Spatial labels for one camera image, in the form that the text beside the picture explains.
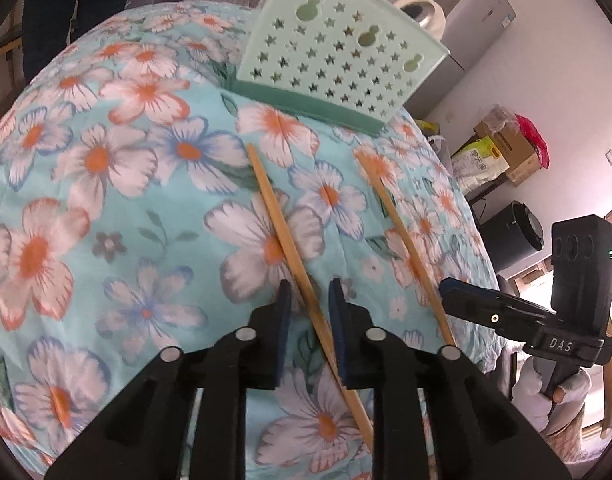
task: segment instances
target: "label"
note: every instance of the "label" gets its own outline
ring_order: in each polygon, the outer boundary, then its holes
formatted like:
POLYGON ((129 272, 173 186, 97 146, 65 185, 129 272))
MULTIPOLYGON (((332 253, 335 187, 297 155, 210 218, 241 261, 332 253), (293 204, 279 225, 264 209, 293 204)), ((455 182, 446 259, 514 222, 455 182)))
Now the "label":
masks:
POLYGON ((556 352, 558 354, 571 355, 575 349, 575 342, 563 337, 555 337, 552 335, 544 338, 541 350, 548 352, 556 352))

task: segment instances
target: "wall outlet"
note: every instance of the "wall outlet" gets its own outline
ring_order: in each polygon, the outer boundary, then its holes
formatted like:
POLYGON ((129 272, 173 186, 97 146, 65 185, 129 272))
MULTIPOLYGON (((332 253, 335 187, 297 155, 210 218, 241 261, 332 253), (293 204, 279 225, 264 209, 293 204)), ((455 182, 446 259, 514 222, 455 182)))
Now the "wall outlet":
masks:
POLYGON ((612 167, 612 150, 608 150, 606 152, 606 160, 608 160, 608 164, 612 167))

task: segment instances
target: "dark pants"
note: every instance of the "dark pants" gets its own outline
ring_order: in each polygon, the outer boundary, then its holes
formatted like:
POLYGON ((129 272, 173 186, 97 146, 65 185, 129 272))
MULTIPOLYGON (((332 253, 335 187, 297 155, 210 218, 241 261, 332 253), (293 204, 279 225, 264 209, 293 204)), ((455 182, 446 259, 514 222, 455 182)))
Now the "dark pants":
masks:
POLYGON ((126 0, 24 0, 22 48, 27 82, 66 47, 75 1, 78 2, 75 37, 126 5, 126 0))

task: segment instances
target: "gourd-shaped hole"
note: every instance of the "gourd-shaped hole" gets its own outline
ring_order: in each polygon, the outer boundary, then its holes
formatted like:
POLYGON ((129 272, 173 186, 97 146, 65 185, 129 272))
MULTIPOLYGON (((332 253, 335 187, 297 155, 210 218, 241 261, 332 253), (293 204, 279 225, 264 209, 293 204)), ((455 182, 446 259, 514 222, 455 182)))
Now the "gourd-shaped hole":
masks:
POLYGON ((314 20, 320 13, 317 7, 320 3, 321 0, 308 0, 307 3, 300 5, 297 7, 297 18, 302 20, 302 22, 314 20))
POLYGON ((404 72, 414 72, 417 70, 423 59, 424 58, 421 54, 415 54, 413 59, 409 59, 406 63, 404 63, 404 72))
POLYGON ((368 31, 360 34, 357 43, 361 46, 371 46, 377 41, 377 33, 380 31, 380 28, 377 25, 371 25, 368 28, 368 31))

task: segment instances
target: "black bucket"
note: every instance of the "black bucket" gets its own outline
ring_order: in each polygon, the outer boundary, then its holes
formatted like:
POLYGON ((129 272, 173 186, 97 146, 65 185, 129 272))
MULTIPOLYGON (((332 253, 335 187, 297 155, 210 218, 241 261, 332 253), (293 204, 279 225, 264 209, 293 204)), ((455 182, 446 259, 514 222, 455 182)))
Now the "black bucket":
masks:
POLYGON ((507 269, 544 248, 544 230, 531 210, 511 202, 480 228, 495 272, 507 269))

